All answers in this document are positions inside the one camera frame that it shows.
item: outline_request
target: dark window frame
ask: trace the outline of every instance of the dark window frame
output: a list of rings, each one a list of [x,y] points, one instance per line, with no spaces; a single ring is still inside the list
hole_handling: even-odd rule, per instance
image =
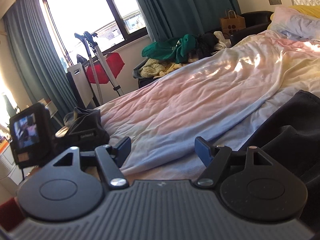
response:
[[[74,63],[72,62],[71,58],[69,57],[68,55],[68,51],[66,49],[66,47],[64,46],[63,44],[63,41],[59,35],[59,32],[57,30],[57,27],[54,23],[54,20],[53,20],[53,17],[51,15],[51,12],[50,12],[50,7],[49,7],[49,4],[48,4],[48,1],[47,0],[42,0],[43,1],[43,4],[44,4],[44,8],[47,12],[47,15],[48,15],[48,18],[49,18],[49,22],[51,24],[51,27],[52,27],[52,30],[53,30],[53,33],[54,35],[56,36],[56,39],[58,41],[58,44],[63,52],[63,55],[68,63],[69,66],[72,66],[74,65]],[[106,49],[105,51],[103,51],[103,53],[107,53],[107,52],[112,52],[116,49],[119,49],[121,48],[122,46],[126,45],[126,44],[129,44],[130,42],[132,41],[135,41],[143,36],[146,36],[148,35],[148,32],[147,32],[147,28],[144,27],[142,29],[139,29],[139,30],[136,30],[135,32],[133,33],[128,33],[127,31],[127,28],[125,26],[125,23],[124,23],[124,20],[122,19],[120,13],[118,12],[117,10],[117,7],[116,7],[116,4],[114,2],[114,0],[106,0],[108,5],[109,5],[109,8],[113,14],[113,17],[115,18],[115,22],[124,38],[124,41],[112,46],[111,48],[109,49]]]

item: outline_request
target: red bag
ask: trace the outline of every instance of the red bag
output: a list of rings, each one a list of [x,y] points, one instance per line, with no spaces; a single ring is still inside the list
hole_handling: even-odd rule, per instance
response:
[[[111,52],[108,54],[108,56],[106,58],[106,62],[108,63],[115,78],[117,78],[117,76],[119,75],[120,71],[122,70],[122,68],[124,66],[124,62],[122,61],[120,55],[116,52]],[[94,68],[96,69],[96,72],[97,72],[99,84],[107,84],[109,82],[109,78],[108,78],[106,72],[104,71],[103,67],[101,66],[100,62],[98,62],[98,61],[95,62]],[[96,83],[94,80],[92,68],[90,65],[87,68],[86,75],[87,75],[89,82],[91,84]]]

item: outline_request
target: teal curtain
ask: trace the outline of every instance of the teal curtain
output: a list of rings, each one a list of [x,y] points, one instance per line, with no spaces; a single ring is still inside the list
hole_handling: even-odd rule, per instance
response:
[[[76,100],[39,0],[17,0],[4,15],[4,22],[15,65],[32,103],[50,98],[58,109],[56,117],[63,122],[63,117],[76,106]]]
[[[220,17],[231,9],[241,14],[237,0],[137,0],[153,41],[185,34],[203,34],[220,27]]]

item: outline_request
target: brown paper bag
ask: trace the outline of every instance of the brown paper bag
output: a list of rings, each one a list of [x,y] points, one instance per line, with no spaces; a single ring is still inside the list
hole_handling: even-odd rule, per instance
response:
[[[220,18],[220,24],[223,34],[229,36],[239,30],[245,29],[245,19],[236,14],[235,11],[226,12],[226,17]]]

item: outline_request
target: silver screw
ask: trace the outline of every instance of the silver screw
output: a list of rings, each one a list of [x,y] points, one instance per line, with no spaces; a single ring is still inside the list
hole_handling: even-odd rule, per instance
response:
[[[121,187],[127,183],[126,179],[123,178],[114,178],[110,181],[112,186]]]
[[[209,187],[209,186],[213,185],[213,180],[212,179],[203,178],[203,179],[199,179],[197,184],[199,186],[202,186],[202,187]]]

